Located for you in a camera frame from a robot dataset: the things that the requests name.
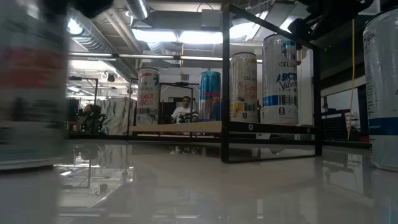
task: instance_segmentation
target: blue and silver can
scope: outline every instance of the blue and silver can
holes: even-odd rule
[[[221,74],[202,72],[200,74],[199,121],[219,121],[221,113]]]

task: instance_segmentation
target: reflective floor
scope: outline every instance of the reflective floor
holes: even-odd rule
[[[223,164],[212,147],[70,141],[56,169],[0,177],[0,223],[398,223],[398,173],[323,154]]]

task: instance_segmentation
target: white shirt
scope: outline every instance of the white shirt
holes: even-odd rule
[[[192,116],[197,117],[198,113],[192,109]],[[191,108],[183,108],[182,106],[175,109],[174,113],[172,114],[174,119],[177,119],[177,123],[189,123],[191,121]]]

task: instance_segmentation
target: glossy white floor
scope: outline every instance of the glossy white floor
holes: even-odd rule
[[[0,223],[398,223],[398,173],[364,150],[229,165],[212,148],[71,143],[56,169],[0,177]]]

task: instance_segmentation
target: man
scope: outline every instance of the man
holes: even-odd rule
[[[182,100],[182,106],[175,109],[172,114],[172,123],[183,124],[198,121],[198,112],[192,109],[191,113],[191,98],[189,96],[184,96]]]

